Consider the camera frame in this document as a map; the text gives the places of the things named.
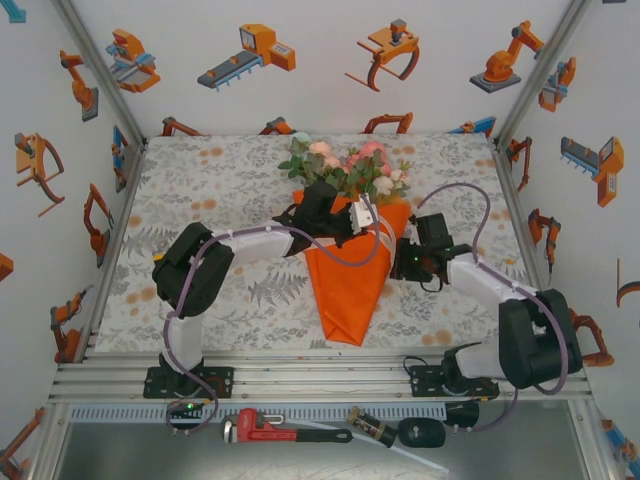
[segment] pink rose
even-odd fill
[[[360,154],[354,153],[347,160],[347,167],[353,167],[358,162],[358,160],[360,160]]]
[[[387,159],[387,149],[380,142],[367,142],[360,149],[361,157],[373,157],[373,154],[376,153],[376,150],[380,150],[380,160],[384,163],[389,163]]]
[[[323,157],[332,157],[331,147],[325,142],[315,142],[309,145],[309,151],[311,153],[320,154]]]
[[[383,166],[380,167],[380,171],[385,177],[388,177],[389,175],[391,175],[391,165],[389,165],[388,163],[385,163]]]
[[[380,171],[386,177],[391,175],[391,164],[387,157],[387,148],[380,142],[368,142],[360,149],[360,157],[371,157],[376,153],[376,150],[380,150],[380,161],[384,164],[380,167]]]
[[[342,166],[342,164],[340,163],[340,160],[337,159],[336,157],[324,157],[324,168],[340,168]]]

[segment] white wall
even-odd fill
[[[415,114],[412,132],[448,131],[490,115],[498,117],[500,128],[524,81],[487,94],[469,77],[484,71],[489,56],[508,47],[511,29],[524,20],[546,41],[568,1],[74,3],[101,48],[111,43],[115,28],[122,28],[157,57],[160,83],[142,93],[123,91],[145,135],[154,136],[170,115],[212,134],[258,133],[280,115],[299,130],[346,133],[361,131],[371,117],[408,111]],[[420,37],[421,57],[404,82],[379,72],[381,91],[376,93],[344,72],[366,78],[371,54],[356,41],[396,18]],[[245,73],[219,92],[199,85],[201,74],[241,50],[238,28],[245,23],[273,28],[279,41],[295,49],[297,68],[286,72],[270,65]],[[110,65],[111,57],[103,54]],[[515,71],[526,80],[534,64],[533,52],[524,48]]]
[[[640,280],[640,4],[595,3],[562,55],[577,59],[568,97],[555,113],[534,105],[518,129],[518,140],[533,139],[531,180],[520,199],[525,212],[539,207],[562,224],[552,286],[578,313],[600,324],[616,362],[588,368],[589,381],[605,416],[637,443],[640,293],[625,296],[616,307],[616,259],[622,260],[622,283]],[[567,136],[597,152],[612,135],[624,147],[625,165],[617,197],[602,208],[590,175],[560,160],[560,140]],[[517,165],[516,182],[521,175]],[[591,353],[593,343],[585,341],[583,349]]]
[[[0,41],[5,46],[0,56],[0,252],[15,264],[15,271],[0,282],[0,448],[48,396],[56,369],[50,308],[100,280],[82,223],[89,183],[102,192],[116,221],[125,195],[125,191],[116,195],[114,188],[111,142],[117,121],[111,107],[101,95],[98,117],[81,121],[71,76],[59,57],[60,49],[75,54],[77,48],[50,1],[20,2],[20,6],[27,10],[25,24],[9,24],[4,11],[0,16]],[[87,68],[78,69],[88,86],[96,86]],[[27,173],[15,171],[18,132],[38,132],[47,138],[64,164],[65,172],[50,187],[66,198],[41,218],[38,213],[50,204],[44,193],[34,182],[16,186]],[[47,173],[55,171],[48,155],[45,166]],[[94,224],[104,230],[106,220],[97,210]],[[94,298],[95,290],[74,318],[76,328],[91,313]]]

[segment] robotic arm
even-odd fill
[[[499,320],[498,342],[463,345],[445,352],[443,385],[460,393],[474,378],[506,379],[516,388],[527,388],[561,376],[562,354],[567,350],[568,373],[582,368],[582,357],[567,302],[556,290],[537,291],[530,286],[508,285],[504,275],[474,257],[469,245],[454,245],[442,214],[412,217],[420,244],[403,238],[398,242],[391,278],[429,282],[437,277],[459,292],[470,295]],[[555,317],[563,339],[532,297]],[[534,326],[542,330],[538,333]]]
[[[178,313],[169,324],[171,352],[163,351],[161,365],[164,361],[173,371],[182,372],[172,356],[189,371],[202,365],[202,313],[215,301],[227,272],[257,260],[296,255],[311,246],[308,238],[289,231],[290,227],[313,238],[332,238],[338,246],[366,234],[364,229],[374,223],[371,212],[358,201],[331,213],[337,193],[327,183],[315,183],[305,189],[299,205],[292,205],[266,225],[246,229],[242,235],[227,231],[229,238],[214,243],[193,274],[190,270],[194,256],[207,241],[225,232],[217,234],[201,223],[190,224],[167,253],[155,259],[152,277],[158,296]],[[185,284],[190,287],[180,305]]]

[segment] gray floor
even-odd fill
[[[481,422],[504,404],[483,406]],[[445,446],[411,450],[449,468],[449,476],[384,447],[359,440],[339,444],[222,443],[219,425],[192,438],[172,437],[162,425],[71,427],[58,478],[102,479],[258,479],[402,480],[584,478],[564,404],[549,409],[521,402],[502,426],[472,435],[449,435]]]

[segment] aluminum frame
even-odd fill
[[[142,149],[145,139],[138,123],[120,95],[119,88],[109,74],[108,67],[82,23],[72,0],[52,0],[52,3],[78,44],[98,84],[114,106],[132,143]],[[542,286],[542,276],[535,262],[533,243],[527,235],[526,218],[517,200],[504,152],[528,108],[535,101],[535,96],[542,88],[548,72],[555,65],[562,48],[588,7],[594,3],[595,0],[570,2],[534,72],[525,84],[523,93],[507,117],[500,132],[498,148],[494,152],[498,178],[512,215],[523,260],[532,284],[537,287]],[[145,400],[141,395],[146,369],[157,365],[157,355],[99,354],[93,348],[115,271],[117,253],[120,251],[126,229],[125,219],[130,214],[144,163],[144,152],[141,150],[140,153],[142,155],[136,156],[129,179],[125,207],[113,238],[113,247],[106,259],[105,274],[98,291],[96,306],[84,329],[85,333],[78,349],[76,361],[82,363],[61,365],[58,369],[47,404],[45,421],[36,439],[36,453],[25,477],[28,480],[56,478],[57,468],[64,456],[68,440],[69,417],[74,404],[105,403],[105,399],[108,399],[109,403],[158,403],[157,400]],[[331,352],[205,352],[205,364],[223,363],[237,369],[234,398],[230,403],[247,400],[264,404],[294,401],[424,402],[436,399],[411,397],[409,381],[402,370],[401,361],[405,355],[419,354],[425,356],[429,362],[439,362],[443,352],[443,348]],[[513,395],[513,387],[502,382],[501,392],[500,398],[508,399]],[[606,438],[598,428],[599,417],[584,371],[570,376],[565,391],[554,399],[544,397],[531,389],[521,392],[520,398],[524,401],[567,400],[586,472],[594,480],[617,478],[613,458],[607,455],[609,450]]]

